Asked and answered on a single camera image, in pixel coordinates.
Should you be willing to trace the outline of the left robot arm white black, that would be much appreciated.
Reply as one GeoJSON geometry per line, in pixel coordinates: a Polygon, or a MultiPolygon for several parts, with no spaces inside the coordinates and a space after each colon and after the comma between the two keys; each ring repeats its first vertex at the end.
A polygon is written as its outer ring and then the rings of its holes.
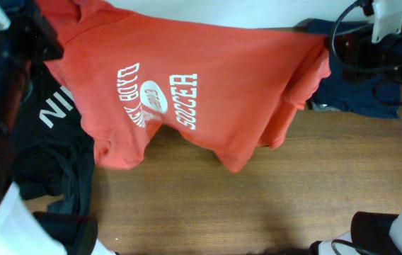
{"type": "Polygon", "coordinates": [[[31,212],[13,181],[11,142],[34,64],[62,58],[57,33],[35,1],[0,1],[0,254],[107,254],[89,216],[31,212]]]}

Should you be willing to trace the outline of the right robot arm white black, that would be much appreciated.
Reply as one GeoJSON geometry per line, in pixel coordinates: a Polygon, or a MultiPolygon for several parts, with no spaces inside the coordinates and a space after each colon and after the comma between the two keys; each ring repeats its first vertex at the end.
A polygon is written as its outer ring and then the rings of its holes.
{"type": "MultiPolygon", "coordinates": [[[[351,86],[367,89],[367,102],[390,109],[402,106],[394,89],[382,98],[379,88],[402,82],[402,31],[400,28],[376,37],[372,25],[312,19],[309,33],[329,35],[333,77],[322,83],[338,92],[351,86]]],[[[357,212],[350,230],[341,236],[314,242],[310,254],[402,254],[402,213],[357,212]]]]}

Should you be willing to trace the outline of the red soccer t-shirt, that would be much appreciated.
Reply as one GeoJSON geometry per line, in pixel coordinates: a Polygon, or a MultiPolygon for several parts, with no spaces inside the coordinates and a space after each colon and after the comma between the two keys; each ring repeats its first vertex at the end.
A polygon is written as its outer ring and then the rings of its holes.
{"type": "Polygon", "coordinates": [[[97,165],[131,169],[162,125],[232,172],[277,148],[330,75],[322,35],[144,16],[106,1],[40,1],[63,57],[47,62],[94,140],[97,165]]]}

